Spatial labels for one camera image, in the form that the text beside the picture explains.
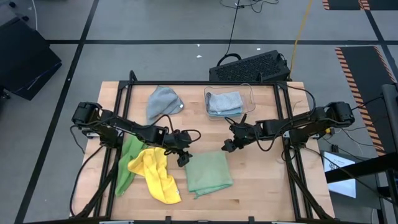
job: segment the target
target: black aluminum frame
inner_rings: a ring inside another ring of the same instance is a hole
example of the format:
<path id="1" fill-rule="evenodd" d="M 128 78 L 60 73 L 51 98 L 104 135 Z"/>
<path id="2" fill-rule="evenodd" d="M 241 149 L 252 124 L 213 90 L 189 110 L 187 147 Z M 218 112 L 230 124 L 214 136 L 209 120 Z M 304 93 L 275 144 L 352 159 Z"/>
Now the black aluminum frame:
<path id="1" fill-rule="evenodd" d="M 118 92 L 116 95 L 116 101 L 114 105 L 114 111 L 116 114 L 119 113 L 119 108 L 122 100 L 122 92 L 125 88 L 127 88 L 127 94 L 126 94 L 126 99 L 124 103 L 124 110 L 123 110 L 123 118 L 127 118 L 127 113 L 128 109 L 130 106 L 131 102 L 131 92 L 132 88 L 134 85 L 241 85 L 243 82 L 210 82 L 210 81 L 138 81 L 134 72 L 130 72 L 130 79 L 127 81 L 119 81 L 118 85 Z M 286 105 L 286 110 L 287 110 L 287 116 L 291 118 L 293 116 L 293 111 L 292 111 L 292 105 L 290 104 L 290 97 L 289 97 L 289 92 L 288 89 L 285 85 L 279 85 L 277 82 L 246 82 L 250 85 L 253 86 L 272 86 L 274 89 L 274 95 L 275 95 L 275 103 L 277 107 L 277 113 L 278 113 L 278 118 L 283 119 L 283 111 L 282 111 L 282 102 L 280 100 L 280 93 L 279 90 L 282 90 L 283 95 L 284 95 L 284 101 Z M 291 160 L 290 152 L 287 150 L 288 149 L 288 142 L 283 141 L 283 147 L 284 147 L 284 154 L 285 158 L 287 160 Z M 111 159 L 111 151 L 112 149 L 106 149 L 106 154 L 104 157 L 104 163 L 103 163 L 103 168 L 101 172 L 101 180 L 100 183 L 104 182 L 104 178 L 106 177 L 106 173 L 109 167 L 110 159 Z M 300 151 L 295 152 L 297 155 L 295 156 L 296 160 L 296 166 L 297 166 L 297 172 L 300 176 L 301 181 L 304 183 L 305 186 L 307 186 L 306 181 L 305 181 L 305 172 L 303 168 L 303 163 L 302 163 L 302 158 Z M 116 156 L 114 158 L 114 162 L 118 162 L 121 156 L 121 148 L 116 149 Z M 294 169 L 293 164 L 291 162 L 286 162 L 286 166 L 288 169 Z M 113 202 L 114 202 L 114 191 L 116 188 L 116 178 L 113 179 L 111 182 L 111 187 L 110 187 L 110 193 L 107 201 L 107 206 L 106 206 L 106 215 L 105 216 L 100 216 L 100 208 L 101 208 L 101 203 L 102 203 L 102 197 L 101 200 L 98 200 L 94 212 L 93 212 L 93 217 L 87 217 L 87 218 L 70 218 L 66 220 L 51 220 L 51 221 L 45 221 L 45 222 L 31 222 L 31 223 L 23 223 L 23 224 L 34 224 L 34 223 L 45 223 L 45 224 L 61 224 L 61 223 L 84 223 L 84 224 L 91 224 L 91 223 L 96 223 L 98 224 L 99 222 L 105 222 L 105 221 L 115 221 L 111 219 L 111 212 L 113 209 Z M 292 196 L 292 206 L 293 206 L 293 211 L 294 211 L 294 216 L 295 216 L 295 221 L 296 222 L 301 222 L 301 223 L 354 223 L 354 222 L 340 222 L 337 220 L 319 220 L 319 219 L 314 219 L 313 214 L 312 214 L 312 208 L 307 201 L 306 198 L 303 198 L 303 202 L 305 205 L 305 213 L 306 217 L 302 217 L 300 214 L 300 205 L 299 205 L 299 199 L 297 197 L 297 188 L 296 184 L 293 181 L 293 179 L 289 176 L 289 187 L 290 187 L 290 193 Z M 159 223 L 159 224 L 169 224 L 169 223 L 214 223 L 214 224 L 224 224 L 224 223 L 234 223 L 234 224 L 239 224 L 239 223 L 250 223 L 250 224 L 255 224 L 255 223 L 273 223 L 273 222 L 257 222 L 255 221 L 254 217 L 248 217 L 248 220 L 245 222 L 226 222 L 226 221 L 173 221 L 171 219 L 172 217 L 165 217 L 165 220 L 134 220 L 134 223 Z"/>

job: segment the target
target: wooden tabletop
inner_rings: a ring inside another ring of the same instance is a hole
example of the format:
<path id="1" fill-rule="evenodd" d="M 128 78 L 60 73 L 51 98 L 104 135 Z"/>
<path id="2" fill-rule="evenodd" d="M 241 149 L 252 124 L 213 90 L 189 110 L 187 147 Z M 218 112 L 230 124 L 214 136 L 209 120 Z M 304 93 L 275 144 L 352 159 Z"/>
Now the wooden tabletop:
<path id="1" fill-rule="evenodd" d="M 303 88 L 303 83 L 291 82 L 290 86 Z M 113 110 L 118 82 L 103 82 L 98 103 L 104 109 Z M 205 112 L 203 90 L 205 85 L 170 86 L 185 104 L 184 109 L 171 116 L 175 129 L 197 129 L 201 139 L 191 144 L 190 152 L 207 152 L 221 150 L 223 141 L 232 138 L 225 120 L 210 121 Z M 146 105 L 148 97 L 154 92 L 154 85 L 135 85 L 132 88 L 128 119 L 139 124 L 146 123 Z M 256 109 L 248 114 L 247 123 L 255 120 L 277 119 L 274 92 L 271 86 L 252 86 Z M 289 88 L 289 95 L 294 114 L 309 110 L 304 91 Z M 124 91 L 122 105 L 126 97 Z M 284 116 L 287 117 L 283 95 L 281 95 Z M 157 124 L 168 126 L 167 119 Z M 97 148 L 99 139 L 89 139 L 84 160 Z M 268 147 L 270 141 L 261 142 Z M 316 140 L 309 140 L 307 147 L 318 151 Z M 177 165 L 177 156 L 168 156 L 167 170 L 174 176 L 181 194 L 182 202 L 166 205 L 152 198 L 145 179 L 136 175 L 133 183 L 121 197 L 115 197 L 112 211 L 113 220 L 164 220 L 171 216 L 172 220 L 213 220 L 213 221 L 247 221 L 254 216 L 256 221 L 294 221 L 294 212 L 286 165 L 280 158 L 283 150 L 281 138 L 277 138 L 269 152 L 261 151 L 257 144 L 245 146 L 235 152 L 227 153 L 226 157 L 232 175 L 233 186 L 194 199 L 195 194 L 189 193 L 185 169 Z M 319 155 L 301 150 L 303 166 L 309 191 L 324 210 L 334 217 L 330 194 Z M 104 161 L 103 149 L 82 171 L 73 201 L 76 212 L 82 210 L 94 192 L 98 189 L 101 168 Z M 297 188 L 300 210 L 305 217 L 302 194 Z M 109 192 L 104 193 L 101 213 L 104 214 Z"/>

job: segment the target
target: yellow towel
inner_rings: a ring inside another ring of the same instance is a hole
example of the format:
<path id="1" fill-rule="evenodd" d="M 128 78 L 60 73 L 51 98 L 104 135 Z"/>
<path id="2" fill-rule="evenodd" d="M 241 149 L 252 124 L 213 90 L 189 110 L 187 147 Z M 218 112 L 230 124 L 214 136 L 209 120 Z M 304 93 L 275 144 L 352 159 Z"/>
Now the yellow towel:
<path id="1" fill-rule="evenodd" d="M 181 202 L 180 192 L 171 175 L 167 175 L 165 149 L 155 147 L 140 152 L 127 165 L 130 172 L 145 177 L 150 194 L 166 204 Z"/>

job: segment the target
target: gray floor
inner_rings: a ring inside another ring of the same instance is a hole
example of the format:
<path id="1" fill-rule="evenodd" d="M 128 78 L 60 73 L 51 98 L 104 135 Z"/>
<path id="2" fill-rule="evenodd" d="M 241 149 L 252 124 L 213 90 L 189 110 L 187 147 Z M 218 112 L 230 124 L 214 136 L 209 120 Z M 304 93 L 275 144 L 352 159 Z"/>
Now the gray floor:
<path id="1" fill-rule="evenodd" d="M 30 1 L 16 1 L 18 12 L 28 14 L 34 26 Z M 93 0 L 36 0 L 39 32 L 46 39 L 78 40 Z M 234 1 L 224 0 L 233 5 Z M 261 14 L 250 8 L 238 12 L 235 39 L 294 40 L 299 30 L 307 0 L 280 0 L 265 4 Z M 372 12 L 386 40 L 398 40 L 398 14 Z M 228 39 L 234 10 L 218 1 L 205 0 L 99 0 L 87 39 Z M 321 1 L 314 1 L 302 39 L 306 40 L 377 40 L 364 11 L 326 11 Z M 227 45 L 85 45 L 60 115 L 43 171 L 34 192 L 25 222 L 66 218 L 68 200 L 82 154 L 69 133 L 70 118 L 81 101 L 96 101 L 100 85 L 106 80 L 125 80 L 133 69 L 139 80 L 207 80 Z M 303 81 L 317 100 L 317 105 L 354 99 L 335 54 L 334 45 L 299 45 L 292 78 Z M 32 100 L 17 96 L 0 107 L 0 222 L 12 223 L 21 204 L 32 169 L 42 147 L 68 73 L 76 45 L 52 45 L 62 59 L 61 69 Z M 230 52 L 248 57 L 278 50 L 290 61 L 293 45 L 232 45 Z M 389 46 L 398 58 L 398 46 Z M 355 111 L 357 122 L 364 126 Z M 364 129 L 352 137 L 371 144 Z M 377 156 L 374 148 L 358 147 L 344 133 L 330 139 L 349 152 Z M 320 141 L 322 149 L 330 145 Z M 344 220 L 370 222 L 371 209 L 334 202 L 336 216 Z"/>

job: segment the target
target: light green towel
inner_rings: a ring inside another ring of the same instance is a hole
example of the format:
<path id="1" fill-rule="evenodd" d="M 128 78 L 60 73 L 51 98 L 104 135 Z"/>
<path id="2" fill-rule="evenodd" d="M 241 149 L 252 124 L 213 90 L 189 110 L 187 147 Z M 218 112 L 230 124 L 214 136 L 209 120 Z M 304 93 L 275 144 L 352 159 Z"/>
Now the light green towel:
<path id="1" fill-rule="evenodd" d="M 122 196 L 136 176 L 135 173 L 127 170 L 127 165 L 146 148 L 148 148 L 147 145 L 135 136 L 130 136 L 123 144 L 122 157 L 119 160 L 118 182 L 115 190 L 116 196 Z"/>
<path id="2" fill-rule="evenodd" d="M 185 172 L 188 190 L 196 193 L 195 199 L 233 184 L 224 151 L 193 154 Z"/>

